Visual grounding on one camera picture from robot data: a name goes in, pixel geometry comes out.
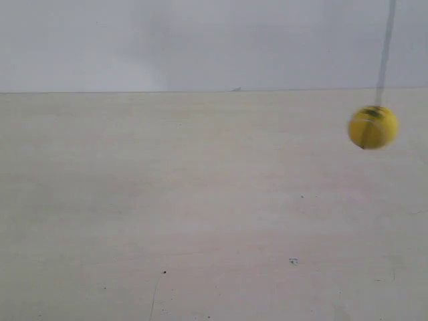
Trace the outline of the yellow tennis ball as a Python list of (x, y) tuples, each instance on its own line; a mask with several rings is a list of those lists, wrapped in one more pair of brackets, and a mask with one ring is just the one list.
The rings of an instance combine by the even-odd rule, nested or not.
[(399, 133), (399, 120), (388, 108), (365, 106), (348, 121), (348, 137), (358, 147), (376, 150), (392, 143)]

